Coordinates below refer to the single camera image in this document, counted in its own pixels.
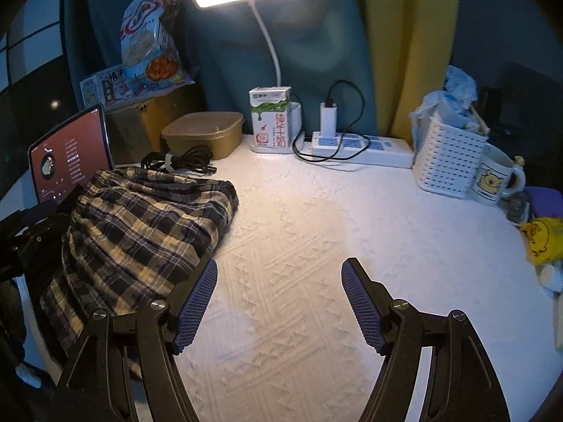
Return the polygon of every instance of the plaid shorts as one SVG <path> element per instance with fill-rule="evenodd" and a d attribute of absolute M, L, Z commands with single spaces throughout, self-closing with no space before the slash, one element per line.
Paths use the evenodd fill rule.
<path fill-rule="evenodd" d="M 40 298 L 64 351 L 90 315 L 168 296 L 213 251 L 238 207 L 228 181 L 136 167 L 100 171 L 71 213 L 62 267 Z"/>

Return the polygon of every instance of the yellow curtain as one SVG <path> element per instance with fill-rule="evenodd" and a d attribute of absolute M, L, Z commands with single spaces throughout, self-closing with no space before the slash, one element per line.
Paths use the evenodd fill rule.
<path fill-rule="evenodd" d="M 441 89 L 458 0 L 358 0 L 372 54 L 379 134 L 411 141 L 409 112 Z"/>

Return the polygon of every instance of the translucent container lid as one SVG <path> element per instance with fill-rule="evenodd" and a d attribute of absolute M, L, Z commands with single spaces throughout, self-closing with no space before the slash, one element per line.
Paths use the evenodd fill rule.
<path fill-rule="evenodd" d="M 240 112 L 194 112 L 174 120 L 163 138 L 217 139 L 234 132 L 243 123 Z"/>

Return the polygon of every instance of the yellow plush toy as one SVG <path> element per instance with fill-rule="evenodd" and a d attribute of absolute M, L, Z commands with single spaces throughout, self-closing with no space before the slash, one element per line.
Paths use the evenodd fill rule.
<path fill-rule="evenodd" d="M 563 258 L 563 219 L 541 217 L 520 227 L 528 239 L 528 253 L 534 265 Z"/>

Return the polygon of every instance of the ceramic mug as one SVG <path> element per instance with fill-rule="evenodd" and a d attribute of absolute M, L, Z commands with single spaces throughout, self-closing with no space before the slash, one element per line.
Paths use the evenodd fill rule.
<path fill-rule="evenodd" d="M 475 182 L 469 190 L 469 197 L 484 205 L 494 206 L 500 198 L 508 198 L 516 192 L 521 192 L 526 186 L 523 167 L 522 157 L 517 156 L 512 161 L 502 150 L 487 144 Z M 507 188 L 513 174 L 516 181 L 511 188 Z"/>

